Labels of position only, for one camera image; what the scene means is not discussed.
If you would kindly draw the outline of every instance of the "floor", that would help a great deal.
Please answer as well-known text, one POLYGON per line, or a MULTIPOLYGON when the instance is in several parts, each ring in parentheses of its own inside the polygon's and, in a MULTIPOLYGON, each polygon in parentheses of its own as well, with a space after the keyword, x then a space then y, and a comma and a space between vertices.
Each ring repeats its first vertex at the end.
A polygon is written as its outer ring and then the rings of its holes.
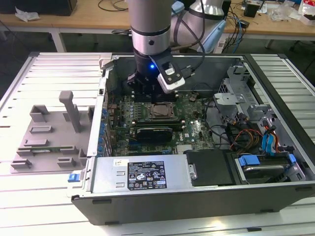
MULTIPOLYGON (((19 72, 29 52, 55 52, 54 42, 47 33, 19 32, 17 37, 6 32, 7 41, 0 42, 0 98, 3 96, 16 74, 19 72)), ((63 34, 68 52, 132 52, 132 41, 125 35, 98 35, 94 44, 91 34, 63 34)), ((266 40, 244 39, 236 53, 285 54, 304 73, 309 63, 315 59, 315 44, 301 42, 294 51, 290 47, 294 41, 274 41, 270 49, 265 48, 266 40)), ((315 62, 305 76, 315 85, 315 62)))

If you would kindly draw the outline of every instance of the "gray plastic peg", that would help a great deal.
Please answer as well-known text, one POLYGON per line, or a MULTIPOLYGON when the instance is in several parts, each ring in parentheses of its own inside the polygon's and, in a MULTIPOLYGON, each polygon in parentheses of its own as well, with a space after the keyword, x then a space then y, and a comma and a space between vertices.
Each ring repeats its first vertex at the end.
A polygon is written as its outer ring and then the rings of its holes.
POLYGON ((81 124, 80 117, 77 115, 76 109, 72 102, 73 92, 72 91, 61 91, 59 95, 59 101, 64 104, 65 109, 68 112, 68 116, 76 133, 80 133, 81 124))

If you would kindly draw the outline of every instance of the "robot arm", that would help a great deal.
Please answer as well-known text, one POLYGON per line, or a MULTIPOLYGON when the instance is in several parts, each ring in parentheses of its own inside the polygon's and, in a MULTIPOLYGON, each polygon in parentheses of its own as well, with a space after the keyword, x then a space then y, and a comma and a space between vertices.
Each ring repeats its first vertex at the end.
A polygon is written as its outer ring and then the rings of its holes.
POLYGON ((170 93, 185 83, 181 70, 173 61, 169 50, 171 34, 171 7, 173 0, 130 0, 129 14, 136 72, 128 84, 140 84, 158 80, 164 93, 170 93))
POLYGON ((224 17, 223 0, 196 0, 188 12, 171 18, 173 3, 174 0, 129 0, 136 72, 128 78, 128 84, 134 90, 140 89, 141 93, 170 93, 185 84, 185 76, 174 63, 169 45, 171 39, 180 45, 196 40, 180 19, 193 29, 197 37, 202 35, 205 27, 205 39, 224 17))

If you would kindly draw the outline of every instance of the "warning label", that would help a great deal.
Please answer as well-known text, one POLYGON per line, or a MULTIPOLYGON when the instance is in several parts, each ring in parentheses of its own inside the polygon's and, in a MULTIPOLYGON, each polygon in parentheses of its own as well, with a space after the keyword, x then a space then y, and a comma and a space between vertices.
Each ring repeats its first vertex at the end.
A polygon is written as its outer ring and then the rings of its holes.
POLYGON ((128 189, 167 188, 164 161, 129 162, 128 189))

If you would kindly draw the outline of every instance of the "blue cable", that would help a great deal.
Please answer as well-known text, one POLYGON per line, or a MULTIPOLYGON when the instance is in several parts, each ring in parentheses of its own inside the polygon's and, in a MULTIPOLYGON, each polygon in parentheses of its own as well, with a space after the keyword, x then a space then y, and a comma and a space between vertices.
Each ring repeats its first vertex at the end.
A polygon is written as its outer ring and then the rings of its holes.
POLYGON ((233 52, 232 53, 235 53, 235 51, 236 51, 236 49, 238 48, 238 46, 240 45, 240 43, 241 43, 241 38, 242 38, 242 27, 241 27, 241 22, 240 22, 240 20, 237 18, 237 17, 234 17, 236 20, 237 20, 237 22, 238 22, 238 26, 239 26, 239 38, 238 38, 238 42, 237 42, 237 44, 236 44, 236 46, 235 46, 235 48, 233 49, 233 52))

